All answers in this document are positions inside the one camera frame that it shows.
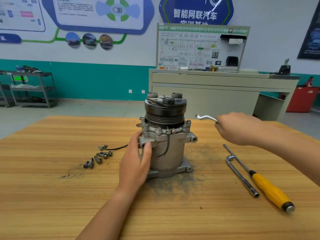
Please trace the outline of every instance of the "left hand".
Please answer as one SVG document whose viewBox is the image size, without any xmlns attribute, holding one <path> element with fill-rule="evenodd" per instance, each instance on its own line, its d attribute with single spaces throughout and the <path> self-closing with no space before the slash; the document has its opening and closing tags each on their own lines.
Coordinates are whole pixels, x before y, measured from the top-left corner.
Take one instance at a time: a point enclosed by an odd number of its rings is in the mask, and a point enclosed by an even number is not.
<svg viewBox="0 0 320 240">
<path fill-rule="evenodd" d="M 143 149 L 143 158 L 139 154 L 138 139 L 142 132 L 135 133 L 120 161 L 118 190 L 125 193 L 137 193 L 140 186 L 146 181 L 150 169 L 151 142 L 147 142 Z"/>
</svg>

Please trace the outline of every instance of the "floor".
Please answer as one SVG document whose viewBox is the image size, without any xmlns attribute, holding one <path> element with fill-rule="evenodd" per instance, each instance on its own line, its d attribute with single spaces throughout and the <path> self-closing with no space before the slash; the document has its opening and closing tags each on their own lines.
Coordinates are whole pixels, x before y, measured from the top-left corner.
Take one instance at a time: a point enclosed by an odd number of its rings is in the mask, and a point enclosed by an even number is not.
<svg viewBox="0 0 320 240">
<path fill-rule="evenodd" d="M 0 106 L 0 139 L 50 115 L 138 118 L 144 114 L 144 101 L 61 99 L 50 109 Z M 320 113 L 286 113 L 281 123 L 320 140 Z"/>
</svg>

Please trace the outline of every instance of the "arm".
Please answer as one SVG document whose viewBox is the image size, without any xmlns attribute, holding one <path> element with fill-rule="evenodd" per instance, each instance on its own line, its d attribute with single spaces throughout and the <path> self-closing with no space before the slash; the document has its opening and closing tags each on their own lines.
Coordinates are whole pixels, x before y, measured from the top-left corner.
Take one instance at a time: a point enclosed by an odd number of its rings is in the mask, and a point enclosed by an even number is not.
<svg viewBox="0 0 320 240">
<path fill-rule="evenodd" d="M 111 198 L 102 206 L 76 240 L 116 240 L 123 221 L 150 168 L 151 143 L 144 146 L 141 160 L 137 132 L 131 138 L 119 168 L 119 184 Z"/>
<path fill-rule="evenodd" d="M 215 127 L 225 140 L 265 149 L 320 186 L 320 144 L 243 113 L 221 115 L 217 120 Z"/>
</svg>

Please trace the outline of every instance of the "compressor base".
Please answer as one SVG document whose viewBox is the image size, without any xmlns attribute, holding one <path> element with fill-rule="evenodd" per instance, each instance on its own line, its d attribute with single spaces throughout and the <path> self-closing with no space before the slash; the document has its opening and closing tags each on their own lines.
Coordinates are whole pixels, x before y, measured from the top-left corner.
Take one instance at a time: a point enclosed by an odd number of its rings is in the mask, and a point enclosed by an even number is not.
<svg viewBox="0 0 320 240">
<path fill-rule="evenodd" d="M 189 161 L 186 158 L 183 158 L 182 164 L 176 170 L 159 172 L 159 171 L 150 169 L 146 178 L 147 179 L 169 178 L 169 177 L 174 176 L 177 173 L 183 173 L 183 172 L 190 173 L 190 172 L 192 172 L 192 170 L 193 170 L 193 168 L 190 165 Z"/>
</svg>

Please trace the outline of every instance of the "blue sign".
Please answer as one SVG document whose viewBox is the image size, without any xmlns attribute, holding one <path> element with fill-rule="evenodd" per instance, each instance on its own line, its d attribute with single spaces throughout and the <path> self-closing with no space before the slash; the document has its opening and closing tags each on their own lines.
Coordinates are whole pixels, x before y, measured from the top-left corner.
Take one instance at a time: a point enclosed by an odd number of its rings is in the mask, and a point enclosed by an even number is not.
<svg viewBox="0 0 320 240">
<path fill-rule="evenodd" d="M 152 0 L 42 0 L 58 28 L 68 31 L 141 35 L 155 8 Z"/>
<path fill-rule="evenodd" d="M 227 25 L 233 16 L 232 0 L 161 0 L 165 23 Z"/>
<path fill-rule="evenodd" d="M 20 44 L 22 39 L 19 35 L 13 33 L 0 33 L 0 43 Z"/>
</svg>

